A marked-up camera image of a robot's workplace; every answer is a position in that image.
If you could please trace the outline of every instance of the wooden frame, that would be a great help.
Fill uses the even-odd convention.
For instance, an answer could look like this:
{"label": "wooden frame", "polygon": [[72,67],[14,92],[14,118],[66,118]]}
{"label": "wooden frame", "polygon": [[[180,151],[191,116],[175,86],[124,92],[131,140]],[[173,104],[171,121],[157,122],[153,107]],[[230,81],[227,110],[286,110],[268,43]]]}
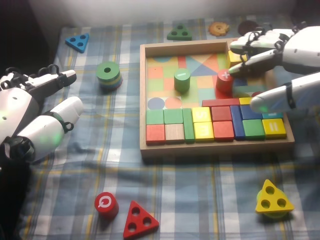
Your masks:
{"label": "wooden frame", "polygon": [[[286,139],[268,139],[265,141],[232,141],[232,142],[206,142],[193,144],[165,144],[165,145],[146,145],[146,87],[147,87],[147,68],[146,61],[149,57],[160,56],[181,56],[195,54],[212,54],[228,52],[230,43],[236,38],[198,40],[187,42],[169,42],[144,44],[140,46],[140,150],[143,158],[160,156],[183,156],[183,155],[207,155],[218,153],[248,153],[284,150],[292,147],[295,139],[290,123],[286,114],[283,115],[283,122],[287,133]],[[275,78],[273,71],[265,73],[264,82],[268,89],[274,88]]]}

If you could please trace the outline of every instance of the green disc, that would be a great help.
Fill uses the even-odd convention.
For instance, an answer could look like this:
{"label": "green disc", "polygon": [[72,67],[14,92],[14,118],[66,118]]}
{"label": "green disc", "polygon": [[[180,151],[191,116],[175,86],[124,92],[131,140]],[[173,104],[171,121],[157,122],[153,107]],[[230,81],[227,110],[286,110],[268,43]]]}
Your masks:
{"label": "green disc", "polygon": [[96,77],[104,84],[114,84],[114,81],[119,77],[120,69],[118,64],[113,61],[103,62],[96,68]]}
{"label": "green disc", "polygon": [[188,69],[179,68],[174,73],[174,88],[180,93],[185,93],[190,88],[190,72]]}
{"label": "green disc", "polygon": [[[258,192],[258,194],[256,195],[256,202],[258,202],[259,198],[261,197],[261,194],[262,194],[262,190],[260,190]],[[269,217],[271,219],[280,219],[280,218],[284,217],[286,214],[287,214],[287,212],[264,213],[264,215],[266,215],[267,217]]]}

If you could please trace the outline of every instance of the stacked discs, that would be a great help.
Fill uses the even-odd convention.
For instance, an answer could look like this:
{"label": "stacked discs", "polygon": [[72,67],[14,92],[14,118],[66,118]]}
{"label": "stacked discs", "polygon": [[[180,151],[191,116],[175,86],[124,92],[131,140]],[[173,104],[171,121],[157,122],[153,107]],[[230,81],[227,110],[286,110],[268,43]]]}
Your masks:
{"label": "stacked discs", "polygon": [[179,68],[174,73],[174,89],[180,93],[185,93],[190,88],[190,72],[188,69]]}
{"label": "stacked discs", "polygon": [[216,88],[225,94],[232,94],[232,86],[234,78],[230,75],[228,69],[223,69],[218,72],[216,79]]}
{"label": "stacked discs", "polygon": [[119,66],[112,61],[103,62],[96,69],[96,77],[103,89],[114,90],[122,84]]}
{"label": "stacked discs", "polygon": [[112,220],[119,212],[116,198],[110,192],[100,193],[94,201],[94,207],[105,219]]}

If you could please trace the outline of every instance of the blue circle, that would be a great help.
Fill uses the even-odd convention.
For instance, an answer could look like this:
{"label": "blue circle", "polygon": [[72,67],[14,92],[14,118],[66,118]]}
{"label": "blue circle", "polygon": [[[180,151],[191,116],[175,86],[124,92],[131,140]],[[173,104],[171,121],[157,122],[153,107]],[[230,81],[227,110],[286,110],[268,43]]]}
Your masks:
{"label": "blue circle", "polygon": [[151,98],[148,101],[148,108],[150,110],[163,109],[164,106],[165,106],[165,101],[159,97]]}
{"label": "blue circle", "polygon": [[166,63],[169,62],[170,59],[172,59],[172,56],[157,56],[153,58],[158,63]]}

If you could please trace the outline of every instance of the yellow block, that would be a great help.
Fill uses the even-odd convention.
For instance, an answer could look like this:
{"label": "yellow block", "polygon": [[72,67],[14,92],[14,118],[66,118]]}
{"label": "yellow block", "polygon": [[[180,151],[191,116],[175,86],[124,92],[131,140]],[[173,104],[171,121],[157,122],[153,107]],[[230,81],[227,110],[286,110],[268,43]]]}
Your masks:
{"label": "yellow block", "polygon": [[214,128],[211,121],[195,122],[193,127],[196,142],[213,141],[215,139]]}
{"label": "yellow block", "polygon": [[285,138],[287,136],[284,121],[281,118],[263,119],[262,124],[267,139]]}
{"label": "yellow block", "polygon": [[211,122],[210,107],[193,107],[191,111],[194,123]]}
{"label": "yellow block", "polygon": [[276,188],[270,180],[265,180],[259,200],[257,201],[255,212],[264,213],[284,213],[291,212],[295,207],[287,196]]}
{"label": "yellow block", "polygon": [[[247,61],[247,56],[246,55],[242,55],[243,60]],[[228,56],[226,58],[226,63],[227,63],[227,67],[231,68],[237,64],[242,63],[241,59],[240,59],[240,55],[239,54],[235,54],[233,53],[231,50],[228,51]]]}
{"label": "yellow block", "polygon": [[252,97],[240,97],[239,101],[241,105],[249,105]]}

